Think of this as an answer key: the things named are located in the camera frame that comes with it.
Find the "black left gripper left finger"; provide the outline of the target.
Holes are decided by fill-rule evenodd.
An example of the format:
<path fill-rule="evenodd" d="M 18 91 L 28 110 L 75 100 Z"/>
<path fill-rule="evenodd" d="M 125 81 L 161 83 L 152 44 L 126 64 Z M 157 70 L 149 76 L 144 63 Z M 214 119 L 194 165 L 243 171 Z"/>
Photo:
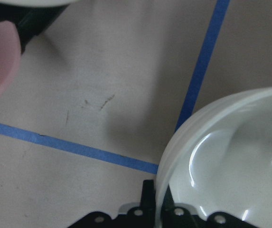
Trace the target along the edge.
<path fill-rule="evenodd" d="M 140 208 L 143 211 L 155 212 L 154 180 L 144 180 L 141 191 Z"/>

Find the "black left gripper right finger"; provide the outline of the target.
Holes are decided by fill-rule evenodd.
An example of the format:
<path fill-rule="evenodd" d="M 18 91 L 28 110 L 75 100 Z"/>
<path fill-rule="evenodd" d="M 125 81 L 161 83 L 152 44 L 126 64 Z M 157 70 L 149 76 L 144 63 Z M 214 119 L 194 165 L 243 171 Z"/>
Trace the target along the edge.
<path fill-rule="evenodd" d="M 168 186 L 163 200 L 163 210 L 172 210 L 174 207 L 175 203 L 171 194 L 170 186 Z"/>

